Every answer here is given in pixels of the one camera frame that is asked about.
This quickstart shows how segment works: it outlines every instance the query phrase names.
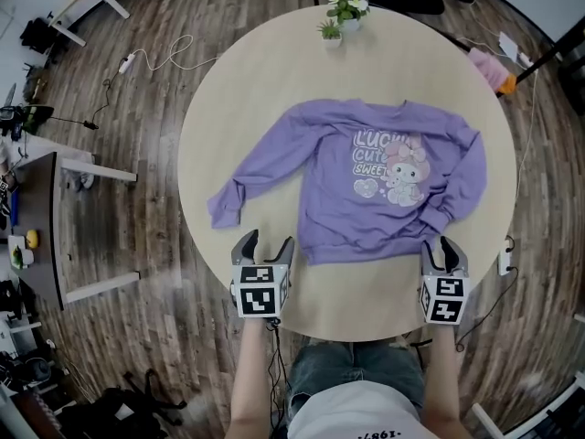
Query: sweatshirt sleeve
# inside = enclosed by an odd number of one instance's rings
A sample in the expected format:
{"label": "sweatshirt sleeve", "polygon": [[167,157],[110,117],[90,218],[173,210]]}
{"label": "sweatshirt sleeve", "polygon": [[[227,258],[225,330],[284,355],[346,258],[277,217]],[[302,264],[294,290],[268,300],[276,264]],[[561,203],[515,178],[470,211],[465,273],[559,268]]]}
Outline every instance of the sweatshirt sleeve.
{"label": "sweatshirt sleeve", "polygon": [[447,177],[445,189],[432,195],[420,214],[420,219],[438,232],[443,232],[450,221],[469,215],[477,207],[487,185],[481,134],[461,117],[452,119],[446,126],[446,133],[459,146],[461,159]]}
{"label": "sweatshirt sleeve", "polygon": [[285,112],[242,161],[228,183],[207,201],[212,228],[238,226],[239,213],[247,199],[285,180],[313,153],[329,130],[324,125],[308,123],[305,110],[302,103]]}

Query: purple sweatshirt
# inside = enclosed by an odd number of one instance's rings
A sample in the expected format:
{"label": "purple sweatshirt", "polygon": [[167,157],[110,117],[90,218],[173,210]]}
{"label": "purple sweatshirt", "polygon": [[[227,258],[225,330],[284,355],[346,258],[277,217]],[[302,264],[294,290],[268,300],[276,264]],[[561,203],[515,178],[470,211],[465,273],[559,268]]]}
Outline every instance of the purple sweatshirt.
{"label": "purple sweatshirt", "polygon": [[477,206],[482,137],[459,115],[416,102],[315,100],[293,106],[207,202],[213,228],[305,165],[298,242],[309,264],[419,253]]}

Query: yellow fruit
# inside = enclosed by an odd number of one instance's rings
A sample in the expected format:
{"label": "yellow fruit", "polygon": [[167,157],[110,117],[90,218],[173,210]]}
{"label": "yellow fruit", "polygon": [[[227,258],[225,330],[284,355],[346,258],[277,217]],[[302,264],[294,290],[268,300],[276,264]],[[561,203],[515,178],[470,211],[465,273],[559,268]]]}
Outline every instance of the yellow fruit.
{"label": "yellow fruit", "polygon": [[38,233],[35,230],[27,232],[28,249],[36,249],[38,247]]}

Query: forearm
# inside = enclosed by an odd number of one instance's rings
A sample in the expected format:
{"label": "forearm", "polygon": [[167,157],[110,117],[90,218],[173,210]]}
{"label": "forearm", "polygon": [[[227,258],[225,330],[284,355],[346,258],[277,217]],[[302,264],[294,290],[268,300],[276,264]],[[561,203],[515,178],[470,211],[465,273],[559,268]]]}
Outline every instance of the forearm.
{"label": "forearm", "polygon": [[245,320],[231,395],[231,426],[227,438],[263,438],[269,435],[271,405],[266,366],[266,334],[264,319]]}
{"label": "forearm", "polygon": [[431,364],[427,368],[422,419],[459,422],[455,339],[451,326],[432,328]]}

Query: denim shorts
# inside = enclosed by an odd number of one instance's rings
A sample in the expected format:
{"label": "denim shorts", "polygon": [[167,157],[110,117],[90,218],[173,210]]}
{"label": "denim shorts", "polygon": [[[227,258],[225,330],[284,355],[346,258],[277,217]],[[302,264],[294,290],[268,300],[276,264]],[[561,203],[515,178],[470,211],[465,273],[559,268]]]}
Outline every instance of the denim shorts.
{"label": "denim shorts", "polygon": [[323,342],[304,347],[292,365],[287,423],[316,393],[355,380],[388,385],[422,409],[424,379],[419,362],[406,348],[387,341]]}

